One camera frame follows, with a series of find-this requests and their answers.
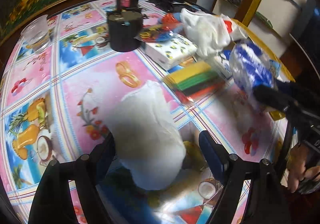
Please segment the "red flower print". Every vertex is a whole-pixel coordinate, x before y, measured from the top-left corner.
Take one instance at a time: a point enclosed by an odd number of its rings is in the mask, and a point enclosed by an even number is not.
[[[84,216],[80,216],[80,222],[82,222],[82,223],[87,223],[87,220],[85,219]]]
[[[109,131],[109,129],[105,125],[103,125],[102,128],[101,128],[101,132],[103,134],[106,134],[106,133],[108,133],[108,131]]]
[[[92,130],[91,133],[90,133],[90,138],[91,138],[92,140],[98,140],[98,139],[100,138],[100,133],[99,133],[99,131],[96,130],[96,129]]]
[[[76,215],[82,215],[83,212],[82,212],[82,209],[78,206],[73,206],[74,210],[75,210],[75,213]]]
[[[98,112],[98,107],[96,106],[96,107],[95,107],[94,109],[92,109],[91,111],[92,111],[92,114],[95,115],[95,114]]]

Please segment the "stack of colored paper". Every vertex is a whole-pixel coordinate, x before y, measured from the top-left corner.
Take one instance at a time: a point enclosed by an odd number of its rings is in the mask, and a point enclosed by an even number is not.
[[[221,87],[224,80],[209,64],[200,61],[164,77],[164,83],[182,103],[188,103]]]

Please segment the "tissue box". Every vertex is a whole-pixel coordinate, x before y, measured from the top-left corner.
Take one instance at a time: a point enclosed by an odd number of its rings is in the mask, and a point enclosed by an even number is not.
[[[197,46],[177,35],[167,42],[147,42],[144,53],[158,63],[163,69],[168,70],[196,53]]]

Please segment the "blue and white package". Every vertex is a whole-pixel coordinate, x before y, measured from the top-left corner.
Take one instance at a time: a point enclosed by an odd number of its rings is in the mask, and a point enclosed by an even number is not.
[[[254,108],[259,105],[252,97],[252,89],[258,85],[274,87],[274,78],[268,64],[269,59],[252,42],[237,44],[230,54],[229,65],[234,82],[247,93]]]

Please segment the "human hand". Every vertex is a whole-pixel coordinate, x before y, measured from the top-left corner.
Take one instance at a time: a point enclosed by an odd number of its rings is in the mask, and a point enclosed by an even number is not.
[[[312,179],[318,172],[320,172],[320,166],[311,167],[306,170],[306,163],[309,154],[309,148],[305,145],[295,145],[291,149],[290,156],[292,157],[292,163],[289,168],[288,177],[288,189],[293,193],[299,186],[299,181],[304,178]],[[320,175],[314,179],[317,181],[320,179]]]

